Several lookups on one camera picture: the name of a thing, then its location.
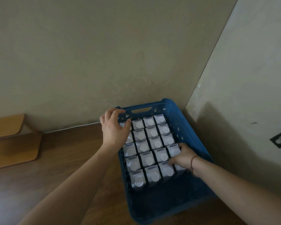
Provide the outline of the person's right forearm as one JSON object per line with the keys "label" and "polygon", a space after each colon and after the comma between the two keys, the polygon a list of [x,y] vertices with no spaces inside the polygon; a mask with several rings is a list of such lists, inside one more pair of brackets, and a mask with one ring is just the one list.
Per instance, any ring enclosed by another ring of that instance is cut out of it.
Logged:
{"label": "person's right forearm", "polygon": [[281,196],[201,160],[200,178],[248,225],[281,225]]}

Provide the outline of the white carton with cap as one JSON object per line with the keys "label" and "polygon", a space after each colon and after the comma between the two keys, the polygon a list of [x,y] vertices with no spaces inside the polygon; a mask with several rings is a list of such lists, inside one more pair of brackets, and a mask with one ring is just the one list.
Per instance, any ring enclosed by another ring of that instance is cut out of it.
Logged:
{"label": "white carton with cap", "polygon": [[175,178],[180,177],[186,171],[185,168],[183,168],[183,167],[181,167],[181,166],[179,166],[177,164],[174,164],[174,167],[176,169],[176,177]]}
{"label": "white carton with cap", "polygon": [[119,125],[121,126],[121,128],[123,128],[125,126],[126,122],[120,122]]}

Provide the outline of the blue plastic crate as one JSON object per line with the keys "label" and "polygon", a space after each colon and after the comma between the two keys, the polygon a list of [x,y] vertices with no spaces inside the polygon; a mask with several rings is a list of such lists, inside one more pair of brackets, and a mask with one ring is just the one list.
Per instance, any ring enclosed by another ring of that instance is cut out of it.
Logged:
{"label": "blue plastic crate", "polygon": [[[214,163],[209,152],[194,132],[178,106],[171,99],[145,103],[123,108],[126,113],[118,117],[118,122],[163,114],[170,133],[176,143],[186,143],[197,155]],[[175,174],[169,181],[159,181],[150,187],[148,183],[142,190],[132,187],[123,149],[118,152],[128,209],[133,220],[139,224],[150,224],[157,219],[171,216],[190,207],[216,197],[216,194],[199,178],[189,172]]]}

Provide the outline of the small wooden board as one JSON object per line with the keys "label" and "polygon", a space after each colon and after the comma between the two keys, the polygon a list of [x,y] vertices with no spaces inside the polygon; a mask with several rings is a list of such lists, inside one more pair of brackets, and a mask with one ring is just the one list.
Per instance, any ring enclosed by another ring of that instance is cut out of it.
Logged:
{"label": "small wooden board", "polygon": [[25,120],[25,114],[0,117],[0,139],[20,133]]}

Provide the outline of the person's left forearm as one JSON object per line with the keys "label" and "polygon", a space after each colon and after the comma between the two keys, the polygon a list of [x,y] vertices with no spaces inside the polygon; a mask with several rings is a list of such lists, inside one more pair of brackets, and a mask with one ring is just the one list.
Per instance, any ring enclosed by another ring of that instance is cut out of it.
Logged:
{"label": "person's left forearm", "polygon": [[39,202],[18,225],[80,225],[121,147],[103,143],[84,165]]}

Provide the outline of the person's left hand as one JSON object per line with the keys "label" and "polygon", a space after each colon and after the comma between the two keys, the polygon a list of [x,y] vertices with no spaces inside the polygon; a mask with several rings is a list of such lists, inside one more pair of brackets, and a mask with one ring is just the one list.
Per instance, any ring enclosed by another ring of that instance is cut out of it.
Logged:
{"label": "person's left hand", "polygon": [[111,108],[100,117],[103,132],[102,148],[111,153],[116,154],[126,143],[129,133],[124,133],[124,128],[118,123],[120,114],[124,114],[125,110]]}

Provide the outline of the group of white capped cartons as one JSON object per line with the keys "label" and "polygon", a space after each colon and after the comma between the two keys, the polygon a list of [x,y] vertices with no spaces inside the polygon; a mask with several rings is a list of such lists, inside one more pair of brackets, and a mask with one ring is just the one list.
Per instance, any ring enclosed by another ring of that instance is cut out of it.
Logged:
{"label": "group of white capped cartons", "polygon": [[131,188],[141,191],[176,177],[169,159],[180,154],[166,117],[163,114],[144,117],[131,122],[132,131],[122,147],[124,163]]}

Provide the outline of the person's right hand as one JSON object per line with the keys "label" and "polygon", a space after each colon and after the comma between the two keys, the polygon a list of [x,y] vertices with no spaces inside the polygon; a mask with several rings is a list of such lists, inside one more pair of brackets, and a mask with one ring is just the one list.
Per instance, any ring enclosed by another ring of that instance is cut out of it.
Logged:
{"label": "person's right hand", "polygon": [[179,158],[179,166],[189,170],[193,176],[200,177],[198,167],[201,158],[186,143],[179,143],[180,154],[173,158]]}

